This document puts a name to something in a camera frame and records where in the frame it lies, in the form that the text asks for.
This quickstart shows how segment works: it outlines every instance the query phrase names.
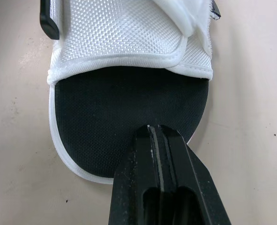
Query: black footbed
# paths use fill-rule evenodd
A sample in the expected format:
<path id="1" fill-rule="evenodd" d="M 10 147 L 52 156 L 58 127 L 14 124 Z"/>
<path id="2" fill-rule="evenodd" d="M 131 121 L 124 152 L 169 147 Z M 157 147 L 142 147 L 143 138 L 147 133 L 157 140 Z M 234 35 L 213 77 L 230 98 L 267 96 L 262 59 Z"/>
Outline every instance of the black footbed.
<path id="1" fill-rule="evenodd" d="M 209 81 L 166 69 L 107 67 L 55 85 L 60 138 L 85 171 L 113 178 L 139 127 L 166 125 L 188 141 L 202 117 Z"/>

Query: white mesh strap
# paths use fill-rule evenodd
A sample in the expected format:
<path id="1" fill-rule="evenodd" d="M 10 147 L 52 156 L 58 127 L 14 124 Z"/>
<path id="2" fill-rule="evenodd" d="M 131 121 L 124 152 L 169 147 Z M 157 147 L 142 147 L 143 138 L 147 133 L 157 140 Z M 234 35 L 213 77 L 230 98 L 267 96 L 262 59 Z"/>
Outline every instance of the white mesh strap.
<path id="1" fill-rule="evenodd" d="M 209 36 L 199 35 L 200 29 L 194 26 L 196 35 L 193 39 L 187 38 L 179 30 L 179 24 L 156 3 L 151 0 L 52 0 L 50 15 L 58 25 L 60 40 L 54 44 L 48 83 L 55 84 L 69 76 L 109 66 L 176 71 L 183 63 L 192 66 L 180 74 L 211 79 L 210 56 L 202 46 L 202 40 Z"/>

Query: black plastic buckle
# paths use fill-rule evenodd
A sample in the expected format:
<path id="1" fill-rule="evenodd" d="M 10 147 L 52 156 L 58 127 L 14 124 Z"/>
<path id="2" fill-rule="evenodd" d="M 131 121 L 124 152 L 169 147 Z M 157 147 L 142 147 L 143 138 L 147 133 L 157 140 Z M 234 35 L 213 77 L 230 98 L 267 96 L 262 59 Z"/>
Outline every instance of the black plastic buckle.
<path id="1" fill-rule="evenodd" d="M 39 20 L 45 34 L 52 40 L 59 40 L 59 29 L 50 18 L 50 0 L 40 0 Z"/>

